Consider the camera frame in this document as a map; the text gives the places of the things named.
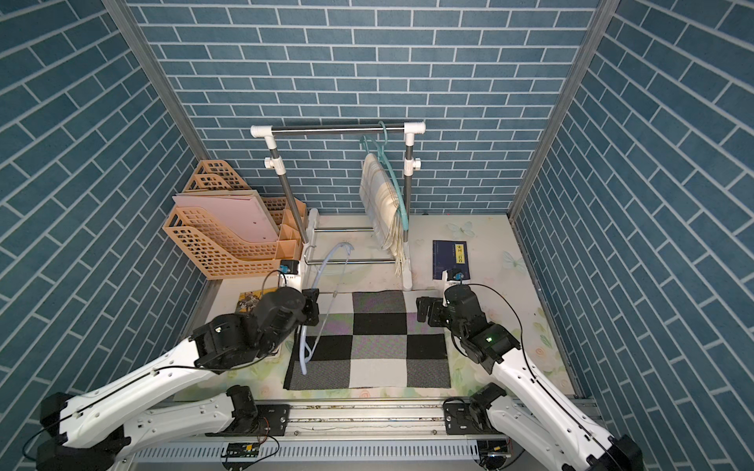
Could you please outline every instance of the floor mat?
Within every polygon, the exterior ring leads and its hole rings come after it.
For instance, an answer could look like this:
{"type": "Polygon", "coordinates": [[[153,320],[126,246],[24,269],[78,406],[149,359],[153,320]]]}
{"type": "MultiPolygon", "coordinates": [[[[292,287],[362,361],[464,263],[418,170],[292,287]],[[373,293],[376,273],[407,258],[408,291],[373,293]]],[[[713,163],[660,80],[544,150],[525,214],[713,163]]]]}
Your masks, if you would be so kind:
{"type": "MultiPolygon", "coordinates": [[[[352,297],[353,313],[330,314],[306,375],[298,342],[293,345],[285,389],[450,387],[443,329],[416,322],[415,296],[402,291],[341,296],[352,297]]],[[[320,323],[326,311],[321,305],[320,323]]],[[[320,327],[308,330],[306,342],[313,346],[320,327]]]]}

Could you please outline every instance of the white pipe connector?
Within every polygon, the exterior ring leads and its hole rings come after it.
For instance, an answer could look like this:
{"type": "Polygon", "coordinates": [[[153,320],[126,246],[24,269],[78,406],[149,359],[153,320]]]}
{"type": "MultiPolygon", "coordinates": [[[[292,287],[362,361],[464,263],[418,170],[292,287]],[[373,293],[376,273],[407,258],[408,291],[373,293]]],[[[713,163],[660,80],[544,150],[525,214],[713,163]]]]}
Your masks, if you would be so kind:
{"type": "Polygon", "coordinates": [[[403,159],[403,176],[411,176],[414,174],[414,170],[421,169],[421,159],[403,159]]]}
{"type": "Polygon", "coordinates": [[[252,126],[251,127],[251,136],[252,137],[272,137],[272,126],[252,126]]]}
{"type": "Polygon", "coordinates": [[[283,163],[282,158],[274,159],[272,157],[267,157],[265,159],[265,168],[269,168],[270,170],[275,169],[276,174],[285,175],[285,164],[283,163]]]}
{"type": "Polygon", "coordinates": [[[427,125],[424,122],[403,123],[404,134],[424,134],[426,130],[427,125]]]}
{"type": "Polygon", "coordinates": [[[275,142],[275,137],[272,136],[272,126],[252,126],[251,136],[264,137],[265,143],[267,144],[267,148],[270,150],[277,148],[277,142],[275,142]]]}
{"type": "Polygon", "coordinates": [[[424,134],[426,130],[427,125],[424,123],[403,123],[403,137],[406,138],[406,145],[413,147],[414,136],[424,134]]]}

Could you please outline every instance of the brick wall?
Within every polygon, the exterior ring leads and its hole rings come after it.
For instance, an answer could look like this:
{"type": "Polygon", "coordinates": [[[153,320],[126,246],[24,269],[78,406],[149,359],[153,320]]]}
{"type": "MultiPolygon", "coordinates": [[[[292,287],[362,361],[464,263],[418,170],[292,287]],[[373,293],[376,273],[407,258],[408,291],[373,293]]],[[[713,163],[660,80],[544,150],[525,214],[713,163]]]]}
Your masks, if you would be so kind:
{"type": "MultiPolygon", "coordinates": [[[[248,3],[129,1],[212,154],[276,195],[249,126],[425,120],[413,209],[504,213],[597,0],[248,3]]],[[[363,212],[358,138],[278,145],[297,197],[363,212]]]]}
{"type": "Polygon", "coordinates": [[[754,469],[754,4],[623,0],[518,227],[650,468],[754,469]]]}
{"type": "Polygon", "coordinates": [[[39,400],[172,347],[204,278],[160,230],[195,159],[99,0],[0,11],[0,469],[13,469],[39,400]]]}

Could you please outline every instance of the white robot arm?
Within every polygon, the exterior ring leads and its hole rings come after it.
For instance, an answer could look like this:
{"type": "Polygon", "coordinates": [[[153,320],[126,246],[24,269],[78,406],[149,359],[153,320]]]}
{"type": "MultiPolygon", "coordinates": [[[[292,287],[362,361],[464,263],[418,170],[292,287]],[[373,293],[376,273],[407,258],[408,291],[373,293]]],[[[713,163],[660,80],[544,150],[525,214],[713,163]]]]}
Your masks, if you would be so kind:
{"type": "MultiPolygon", "coordinates": [[[[268,431],[259,425],[248,387],[233,386],[200,402],[149,407],[187,386],[264,358],[298,325],[317,325],[318,291],[300,291],[300,277],[292,271],[286,279],[289,286],[262,297],[253,316],[218,316],[148,365],[98,390],[46,398],[40,421],[52,438],[38,447],[37,470],[106,471],[116,460],[183,436],[268,431]]],[[[636,443],[627,436],[613,437],[541,375],[508,330],[487,322],[468,284],[450,283],[444,298],[419,298],[417,307],[419,322],[450,329],[454,343],[455,338],[460,341],[459,350],[495,381],[470,398],[471,420],[480,429],[509,435],[550,471],[643,469],[636,443]]]]}
{"type": "Polygon", "coordinates": [[[564,396],[506,328],[487,321],[471,291],[475,283],[461,284],[454,275],[445,276],[443,298],[417,299],[417,320],[449,329],[459,351],[462,348],[494,381],[470,398],[474,422],[505,433],[550,471],[643,469],[636,443],[628,436],[616,439],[564,396]],[[531,413],[518,407],[499,384],[531,413]]]}
{"type": "Polygon", "coordinates": [[[265,358],[299,325],[318,324],[318,290],[300,289],[297,263],[281,268],[286,286],[264,295],[253,315],[218,316],[172,350],[106,386],[44,399],[40,422],[52,438],[38,447],[37,469],[105,471],[117,459],[182,436],[256,432],[258,414],[248,387],[233,386],[200,402],[149,407],[192,384],[265,358]]]}

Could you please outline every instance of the blue book cover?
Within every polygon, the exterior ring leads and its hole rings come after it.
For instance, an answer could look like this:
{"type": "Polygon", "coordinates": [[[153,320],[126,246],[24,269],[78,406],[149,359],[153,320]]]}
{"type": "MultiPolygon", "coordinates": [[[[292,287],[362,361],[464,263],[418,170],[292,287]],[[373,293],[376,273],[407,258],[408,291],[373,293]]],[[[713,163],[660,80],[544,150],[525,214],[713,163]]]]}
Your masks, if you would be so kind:
{"type": "Polygon", "coordinates": [[[432,278],[441,280],[443,272],[457,268],[464,274],[464,280],[470,280],[468,249],[463,241],[432,241],[432,278]]]}

